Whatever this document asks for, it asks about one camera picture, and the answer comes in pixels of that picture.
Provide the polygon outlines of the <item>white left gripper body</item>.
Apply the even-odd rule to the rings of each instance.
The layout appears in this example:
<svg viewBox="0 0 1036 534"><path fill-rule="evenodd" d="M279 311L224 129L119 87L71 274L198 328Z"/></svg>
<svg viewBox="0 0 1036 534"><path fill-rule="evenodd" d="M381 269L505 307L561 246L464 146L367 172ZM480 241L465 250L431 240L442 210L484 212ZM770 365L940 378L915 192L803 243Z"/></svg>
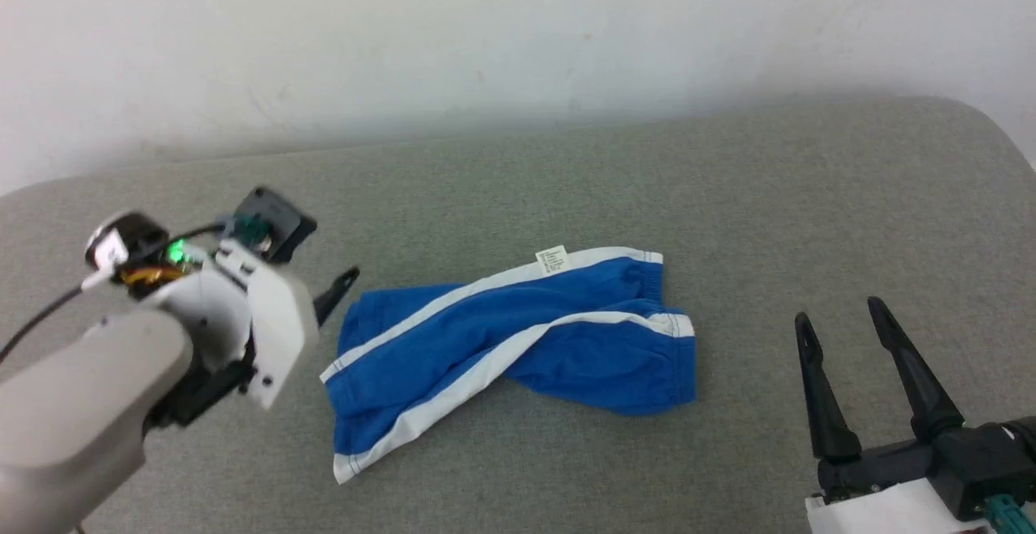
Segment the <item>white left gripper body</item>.
<svg viewBox="0 0 1036 534"><path fill-rule="evenodd" d="M147 427L186 426L232 392L274 406L319 324L306 284L266 260L271 249L274 228L238 216L172 235L130 212L91 233L86 262L185 328L185 372L151 406Z"/></svg>

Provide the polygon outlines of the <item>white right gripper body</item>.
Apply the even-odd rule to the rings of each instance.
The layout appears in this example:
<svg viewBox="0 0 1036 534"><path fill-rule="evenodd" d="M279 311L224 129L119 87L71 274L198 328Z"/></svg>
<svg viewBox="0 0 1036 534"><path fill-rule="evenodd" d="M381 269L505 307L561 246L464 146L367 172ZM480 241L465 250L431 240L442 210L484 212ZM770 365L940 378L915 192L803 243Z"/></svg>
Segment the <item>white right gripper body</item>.
<svg viewBox="0 0 1036 534"><path fill-rule="evenodd" d="M914 439L817 462L805 500L813 533L991 533L988 519L955 519L926 478L933 453Z"/></svg>

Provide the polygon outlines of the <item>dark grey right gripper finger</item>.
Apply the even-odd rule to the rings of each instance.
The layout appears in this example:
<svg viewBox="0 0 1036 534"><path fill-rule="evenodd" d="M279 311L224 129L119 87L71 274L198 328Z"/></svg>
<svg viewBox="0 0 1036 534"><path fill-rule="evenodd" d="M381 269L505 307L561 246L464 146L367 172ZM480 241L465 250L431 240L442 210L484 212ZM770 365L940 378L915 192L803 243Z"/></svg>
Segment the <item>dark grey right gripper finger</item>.
<svg viewBox="0 0 1036 534"><path fill-rule="evenodd" d="M868 297L867 308L877 332L877 340L891 354L899 380L902 380L911 407L911 430L914 435L929 442L945 431L962 428L962 413L936 378L936 372L916 349L883 299Z"/></svg>
<svg viewBox="0 0 1036 534"><path fill-rule="evenodd" d="M860 456L862 446L858 435L850 430L839 401L826 378L824 350L817 332L805 312L796 314L793 324L813 456L833 463L854 460Z"/></svg>

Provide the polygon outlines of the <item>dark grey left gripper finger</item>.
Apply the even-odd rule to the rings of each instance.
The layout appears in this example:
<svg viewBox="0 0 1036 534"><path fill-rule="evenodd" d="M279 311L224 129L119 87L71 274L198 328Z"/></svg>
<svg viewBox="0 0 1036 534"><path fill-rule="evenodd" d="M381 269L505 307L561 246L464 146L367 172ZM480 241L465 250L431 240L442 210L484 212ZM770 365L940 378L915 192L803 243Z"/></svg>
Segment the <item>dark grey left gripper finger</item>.
<svg viewBox="0 0 1036 534"><path fill-rule="evenodd" d="M318 327L323 327L330 318L334 309L339 306L342 299L351 290L355 281L359 279L359 266L351 266L341 272L336 279L327 286L326 290L313 299L313 308Z"/></svg>

